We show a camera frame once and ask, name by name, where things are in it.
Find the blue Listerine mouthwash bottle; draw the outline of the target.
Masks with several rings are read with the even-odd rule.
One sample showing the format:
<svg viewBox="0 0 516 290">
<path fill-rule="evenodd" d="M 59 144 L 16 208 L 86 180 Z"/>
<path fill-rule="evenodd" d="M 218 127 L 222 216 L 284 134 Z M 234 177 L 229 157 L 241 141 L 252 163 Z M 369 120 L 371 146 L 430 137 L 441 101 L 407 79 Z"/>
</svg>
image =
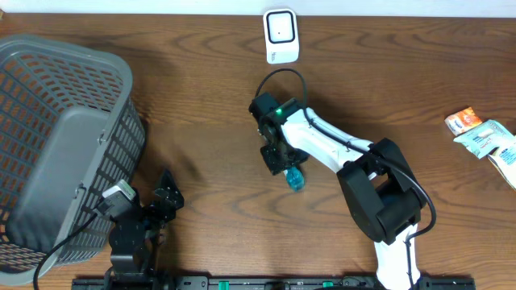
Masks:
<svg viewBox="0 0 516 290">
<path fill-rule="evenodd" d="M 298 192 L 305 188 L 305 178 L 298 167 L 291 167 L 283 171 L 288 186 Z"/>
</svg>

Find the orange tissue pack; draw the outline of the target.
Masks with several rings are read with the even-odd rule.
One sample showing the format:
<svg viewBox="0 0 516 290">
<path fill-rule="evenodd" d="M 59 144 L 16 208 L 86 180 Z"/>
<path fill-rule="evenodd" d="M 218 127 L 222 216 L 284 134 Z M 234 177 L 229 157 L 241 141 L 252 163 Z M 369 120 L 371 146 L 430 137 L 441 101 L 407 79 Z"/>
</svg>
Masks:
<svg viewBox="0 0 516 290">
<path fill-rule="evenodd" d="M 483 123 L 472 107 L 447 116 L 444 122 L 454 136 L 462 135 Z"/>
</svg>

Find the teal wet wipes pack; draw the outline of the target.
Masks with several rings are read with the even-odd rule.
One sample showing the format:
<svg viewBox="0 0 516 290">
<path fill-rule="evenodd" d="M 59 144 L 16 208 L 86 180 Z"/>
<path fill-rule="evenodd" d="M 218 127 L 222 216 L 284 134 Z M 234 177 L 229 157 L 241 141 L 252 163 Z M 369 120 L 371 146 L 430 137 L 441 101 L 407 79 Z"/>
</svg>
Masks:
<svg viewBox="0 0 516 290">
<path fill-rule="evenodd" d="M 482 159 L 496 148 L 512 145 L 515 137 L 501 123 L 490 119 L 455 137 L 454 142 L 462 144 L 475 157 Z"/>
</svg>

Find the yellow snack bag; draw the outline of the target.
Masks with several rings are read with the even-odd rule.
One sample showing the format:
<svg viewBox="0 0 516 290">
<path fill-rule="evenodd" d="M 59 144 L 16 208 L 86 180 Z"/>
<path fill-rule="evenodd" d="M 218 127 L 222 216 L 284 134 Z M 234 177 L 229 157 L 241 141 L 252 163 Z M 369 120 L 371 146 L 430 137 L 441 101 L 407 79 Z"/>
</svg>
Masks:
<svg viewBox="0 0 516 290">
<path fill-rule="evenodd" d="M 515 189 L 515 143 L 497 148 L 488 155 L 488 159 L 507 184 Z"/>
</svg>

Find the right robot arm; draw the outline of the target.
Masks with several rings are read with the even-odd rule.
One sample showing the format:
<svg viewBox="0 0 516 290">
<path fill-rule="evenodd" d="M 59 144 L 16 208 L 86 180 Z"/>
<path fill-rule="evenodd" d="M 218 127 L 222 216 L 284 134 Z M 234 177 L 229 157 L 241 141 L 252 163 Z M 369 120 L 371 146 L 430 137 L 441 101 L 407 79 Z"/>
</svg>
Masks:
<svg viewBox="0 0 516 290">
<path fill-rule="evenodd" d="M 313 157 L 336 174 L 352 219 L 375 244 L 377 278 L 386 289 L 414 289 L 421 274 L 412 240 L 428 197 L 400 148 L 349 135 L 291 99 L 270 93 L 248 108 L 265 145 L 260 153 L 276 175 Z"/>
</svg>

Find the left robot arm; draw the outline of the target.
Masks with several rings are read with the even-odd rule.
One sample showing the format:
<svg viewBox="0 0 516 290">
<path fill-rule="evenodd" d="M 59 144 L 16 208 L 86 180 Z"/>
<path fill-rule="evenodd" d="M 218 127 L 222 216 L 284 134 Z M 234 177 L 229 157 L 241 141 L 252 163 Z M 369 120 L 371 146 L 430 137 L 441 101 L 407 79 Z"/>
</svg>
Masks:
<svg viewBox="0 0 516 290">
<path fill-rule="evenodd" d="M 156 268 L 159 246 L 168 222 L 184 206 L 171 172 L 165 169 L 153 190 L 155 199 L 140 203 L 138 191 L 125 180 L 102 193 L 106 216 L 114 222 L 108 242 L 111 267 L 103 278 L 104 289 L 174 289 L 174 279 Z"/>
</svg>

